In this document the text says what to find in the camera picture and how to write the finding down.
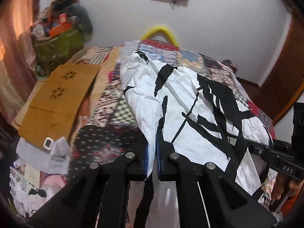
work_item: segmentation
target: white wall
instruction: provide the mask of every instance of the white wall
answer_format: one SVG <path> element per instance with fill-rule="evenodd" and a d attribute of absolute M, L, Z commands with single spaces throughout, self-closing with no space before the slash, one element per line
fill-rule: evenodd
<path fill-rule="evenodd" d="M 298 103 L 304 103 L 304 93 L 297 100 Z M 293 132 L 293 107 L 286 113 L 286 115 L 276 123 L 274 126 L 275 135 L 278 140 L 291 143 L 291 136 Z"/>
<path fill-rule="evenodd" d="M 51 1 L 41 0 L 41 6 Z M 237 76 L 259 83 L 289 26 L 281 0 L 178 0 L 175 9 L 171 1 L 80 0 L 94 27 L 89 45 L 121 45 L 154 25 L 166 25 L 180 47 L 230 59 Z"/>

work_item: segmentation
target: silver screw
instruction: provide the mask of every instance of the silver screw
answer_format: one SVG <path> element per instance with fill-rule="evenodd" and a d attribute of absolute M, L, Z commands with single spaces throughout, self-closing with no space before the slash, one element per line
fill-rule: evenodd
<path fill-rule="evenodd" d="M 216 165 L 213 163 L 213 162 L 208 162 L 206 164 L 206 167 L 209 169 L 209 170 L 213 170 L 215 169 Z"/>
<path fill-rule="evenodd" d="M 90 165 L 89 165 L 89 167 L 91 168 L 91 169 L 97 169 L 98 168 L 98 166 L 99 166 L 99 164 L 97 163 L 97 162 L 92 162 L 92 163 L 90 163 Z"/>
<path fill-rule="evenodd" d="M 178 153 L 171 153 L 170 154 L 170 158 L 172 158 L 172 159 L 178 159 L 179 158 L 179 154 Z"/>
<path fill-rule="evenodd" d="M 128 159 L 132 159 L 132 158 L 134 158 L 134 156 L 135 156 L 135 153 L 133 153 L 133 152 L 126 153 L 126 158 L 128 158 Z"/>

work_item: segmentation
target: yellow tube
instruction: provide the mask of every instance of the yellow tube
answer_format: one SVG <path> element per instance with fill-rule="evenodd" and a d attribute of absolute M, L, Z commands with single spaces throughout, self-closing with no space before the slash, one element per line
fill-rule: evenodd
<path fill-rule="evenodd" d="M 165 26 L 152 27 L 144 36 L 141 37 L 141 39 L 150 39 L 154 34 L 158 32 L 162 32 L 163 34 L 165 34 L 165 36 L 172 45 L 179 47 L 174 34 L 169 30 L 168 27 Z"/>

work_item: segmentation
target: curtain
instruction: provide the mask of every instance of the curtain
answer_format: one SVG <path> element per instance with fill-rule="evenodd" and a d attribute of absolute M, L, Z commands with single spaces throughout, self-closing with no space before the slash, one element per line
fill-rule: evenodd
<path fill-rule="evenodd" d="M 33 0 L 12 0 L 0 18 L 0 111 L 11 123 L 36 79 L 36 55 L 29 36 Z"/>

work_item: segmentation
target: cardboard box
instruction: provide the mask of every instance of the cardboard box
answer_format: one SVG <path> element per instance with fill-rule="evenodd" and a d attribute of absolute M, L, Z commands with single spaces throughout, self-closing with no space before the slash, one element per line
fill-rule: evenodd
<path fill-rule="evenodd" d="M 31 101 L 18 134 L 40 149 L 47 137 L 68 139 L 99 69 L 99 65 L 90 64 L 58 66 Z"/>

